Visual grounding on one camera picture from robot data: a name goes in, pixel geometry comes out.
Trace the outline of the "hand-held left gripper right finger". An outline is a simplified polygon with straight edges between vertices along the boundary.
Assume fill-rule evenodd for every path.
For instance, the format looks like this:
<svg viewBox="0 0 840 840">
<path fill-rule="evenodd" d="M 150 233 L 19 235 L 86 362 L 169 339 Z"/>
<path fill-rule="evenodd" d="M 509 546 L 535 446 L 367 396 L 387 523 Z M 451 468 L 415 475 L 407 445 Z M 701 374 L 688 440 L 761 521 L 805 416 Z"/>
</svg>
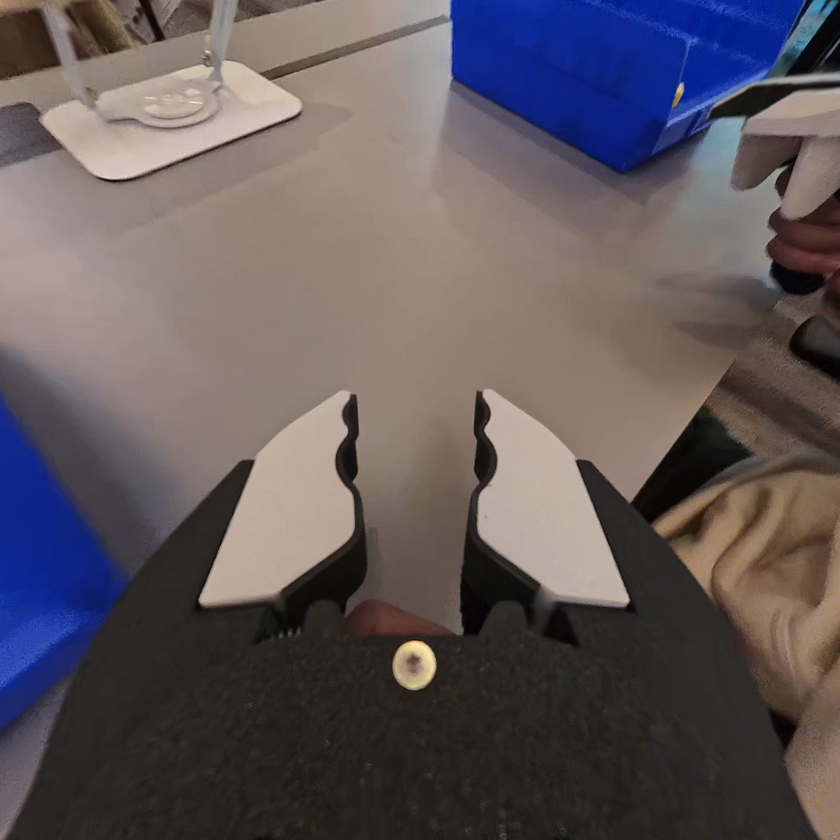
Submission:
<svg viewBox="0 0 840 840">
<path fill-rule="evenodd" d="M 578 460 L 498 392 L 476 393 L 476 487 L 460 575 L 461 622 L 477 635 L 503 602 L 539 633 L 566 605 L 625 610 L 631 598 Z"/>
</svg>

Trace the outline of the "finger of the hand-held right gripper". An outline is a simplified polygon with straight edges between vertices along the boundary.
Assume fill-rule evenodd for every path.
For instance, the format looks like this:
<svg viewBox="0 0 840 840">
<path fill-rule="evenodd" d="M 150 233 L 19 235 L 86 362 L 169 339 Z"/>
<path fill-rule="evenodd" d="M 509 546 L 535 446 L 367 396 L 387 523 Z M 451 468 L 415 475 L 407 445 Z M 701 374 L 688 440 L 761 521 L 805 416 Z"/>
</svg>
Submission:
<svg viewBox="0 0 840 840">
<path fill-rule="evenodd" d="M 839 88 L 839 71 L 772 77 L 729 93 L 709 111 L 708 120 L 750 118 L 798 91 Z"/>
<path fill-rule="evenodd" d="M 837 138 L 839 91 L 796 91 L 750 117 L 742 135 Z"/>
</svg>

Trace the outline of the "person's dark trouser leg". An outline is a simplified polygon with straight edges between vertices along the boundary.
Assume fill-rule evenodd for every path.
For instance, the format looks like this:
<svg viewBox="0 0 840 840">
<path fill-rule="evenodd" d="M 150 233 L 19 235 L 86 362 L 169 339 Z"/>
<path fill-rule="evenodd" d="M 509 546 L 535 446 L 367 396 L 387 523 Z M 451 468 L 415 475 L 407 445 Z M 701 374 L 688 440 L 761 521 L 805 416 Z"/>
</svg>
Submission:
<svg viewBox="0 0 840 840">
<path fill-rule="evenodd" d="M 649 523 L 753 453 L 706 407 L 693 416 L 633 499 Z"/>
</svg>

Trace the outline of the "blue plastic bin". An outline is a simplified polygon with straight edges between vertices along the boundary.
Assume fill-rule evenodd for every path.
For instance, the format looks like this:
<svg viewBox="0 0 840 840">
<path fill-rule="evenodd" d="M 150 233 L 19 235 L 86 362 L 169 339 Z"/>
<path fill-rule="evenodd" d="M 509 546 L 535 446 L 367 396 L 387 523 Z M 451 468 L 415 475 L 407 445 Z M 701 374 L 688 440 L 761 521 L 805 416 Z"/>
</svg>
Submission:
<svg viewBox="0 0 840 840">
<path fill-rule="evenodd" d="M 2 730 L 79 666 L 126 584 L 2 401 Z"/>
<path fill-rule="evenodd" d="M 453 79 L 625 173 L 764 79 L 802 1 L 453 1 Z M 686 85 L 677 109 L 678 84 Z"/>
</svg>

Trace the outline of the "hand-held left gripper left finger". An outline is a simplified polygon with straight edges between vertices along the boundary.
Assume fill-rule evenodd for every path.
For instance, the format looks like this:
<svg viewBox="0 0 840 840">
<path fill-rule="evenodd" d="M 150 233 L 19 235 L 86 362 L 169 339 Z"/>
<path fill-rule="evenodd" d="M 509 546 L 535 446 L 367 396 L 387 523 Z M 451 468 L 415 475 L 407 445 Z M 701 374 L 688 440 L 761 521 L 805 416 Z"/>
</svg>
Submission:
<svg viewBox="0 0 840 840">
<path fill-rule="evenodd" d="M 287 629 L 301 627 L 316 602 L 346 612 L 367 572 L 359 431 L 356 395 L 339 391 L 259 450 L 198 596 L 202 609 L 269 606 Z"/>
</svg>

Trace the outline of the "white metal stand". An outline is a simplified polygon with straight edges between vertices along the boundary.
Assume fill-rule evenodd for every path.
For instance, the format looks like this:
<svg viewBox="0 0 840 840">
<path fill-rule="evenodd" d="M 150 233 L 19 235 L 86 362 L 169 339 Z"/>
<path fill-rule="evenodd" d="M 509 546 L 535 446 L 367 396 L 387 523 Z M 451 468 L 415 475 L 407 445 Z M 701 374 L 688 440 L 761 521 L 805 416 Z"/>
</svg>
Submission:
<svg viewBox="0 0 840 840">
<path fill-rule="evenodd" d="M 213 3 L 199 65 L 96 93 L 83 79 L 64 5 L 45 3 L 73 99 L 41 124 L 91 175 L 126 182 L 296 118 L 299 98 L 226 59 L 237 10 L 236 1 Z"/>
</svg>

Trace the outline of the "person's cream sweatshirt torso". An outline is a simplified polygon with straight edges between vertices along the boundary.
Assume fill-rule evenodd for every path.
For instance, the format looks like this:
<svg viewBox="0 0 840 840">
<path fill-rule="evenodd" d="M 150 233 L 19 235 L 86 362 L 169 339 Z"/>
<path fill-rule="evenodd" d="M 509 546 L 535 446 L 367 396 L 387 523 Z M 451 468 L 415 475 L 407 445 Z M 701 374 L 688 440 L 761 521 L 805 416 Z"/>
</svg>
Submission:
<svg viewBox="0 0 840 840">
<path fill-rule="evenodd" d="M 839 838 L 839 466 L 747 459 L 655 522 L 725 613 L 760 694 L 794 724 L 784 754 L 819 838 Z"/>
</svg>

